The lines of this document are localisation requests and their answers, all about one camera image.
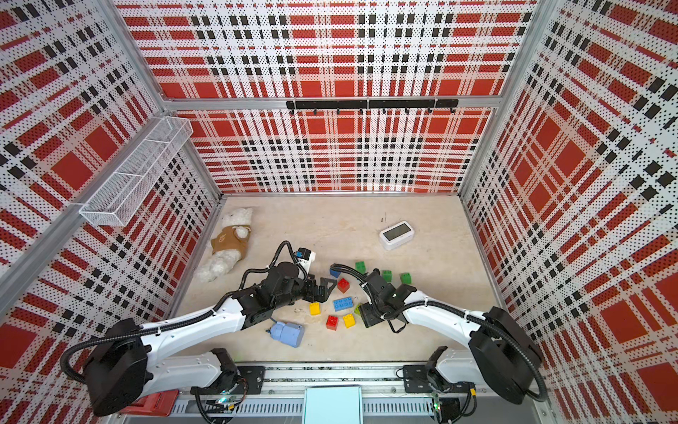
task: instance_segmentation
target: plaid wall panel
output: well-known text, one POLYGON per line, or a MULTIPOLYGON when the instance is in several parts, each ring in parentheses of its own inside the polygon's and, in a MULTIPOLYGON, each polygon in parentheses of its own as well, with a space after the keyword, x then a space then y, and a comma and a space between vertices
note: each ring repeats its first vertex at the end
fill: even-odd
POLYGON ((58 359, 120 319, 164 316, 215 206, 196 174, 179 152, 126 227, 83 225, 4 317, 1 422, 96 420, 86 387, 68 381, 58 359))
POLYGON ((155 112, 89 1, 0 6, 0 275, 155 112))
POLYGON ((191 140, 225 193, 456 192, 490 109, 187 111, 191 140))
POLYGON ((468 206, 569 422, 678 420, 678 3, 562 1, 468 206))
POLYGON ((536 0, 114 0, 168 98, 498 94, 536 0))

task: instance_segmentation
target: white plush toy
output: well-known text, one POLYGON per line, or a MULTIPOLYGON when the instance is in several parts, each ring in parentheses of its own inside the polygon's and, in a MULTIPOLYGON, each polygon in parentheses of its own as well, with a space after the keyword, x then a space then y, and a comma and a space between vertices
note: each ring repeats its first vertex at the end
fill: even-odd
POLYGON ((252 209, 239 208, 221 218, 221 233, 212 239, 212 256, 196 270, 199 282, 210 282, 228 273, 245 257, 251 223, 252 209))

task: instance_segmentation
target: blue lego brick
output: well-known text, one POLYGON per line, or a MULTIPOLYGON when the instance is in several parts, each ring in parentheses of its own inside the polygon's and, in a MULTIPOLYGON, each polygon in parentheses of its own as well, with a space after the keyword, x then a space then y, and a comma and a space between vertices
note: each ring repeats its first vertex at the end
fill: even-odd
POLYGON ((350 309, 353 307, 353 299, 350 297, 344 297, 334 301, 334 311, 343 311, 344 309, 350 309))

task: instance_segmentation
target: red box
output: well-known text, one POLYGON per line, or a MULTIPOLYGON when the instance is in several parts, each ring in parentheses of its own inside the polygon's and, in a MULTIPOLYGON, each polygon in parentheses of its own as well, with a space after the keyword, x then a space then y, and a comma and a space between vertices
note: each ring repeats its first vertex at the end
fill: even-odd
POLYGON ((338 319, 337 317, 333 317, 332 315, 330 315, 329 317, 327 317, 327 324, 326 324, 326 326, 327 326, 327 328, 329 328, 330 330, 337 331, 337 323, 338 323, 338 322, 339 322, 339 319, 338 319))
POLYGON ((351 287, 351 285, 343 278, 339 280, 339 283, 337 284, 337 288, 341 290, 341 293, 346 293, 349 287, 351 287))
POLYGON ((178 396, 178 390, 154 393, 136 400, 127 408, 121 409, 120 413, 130 415, 148 415, 151 417, 168 417, 172 412, 174 402, 178 396))

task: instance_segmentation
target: white wire basket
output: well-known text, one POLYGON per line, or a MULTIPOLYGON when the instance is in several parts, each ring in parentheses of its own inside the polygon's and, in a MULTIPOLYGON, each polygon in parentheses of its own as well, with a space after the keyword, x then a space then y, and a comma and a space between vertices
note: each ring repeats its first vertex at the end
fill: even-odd
POLYGON ((191 137, 188 119, 163 117, 80 209, 93 225, 124 227, 181 146, 191 137))

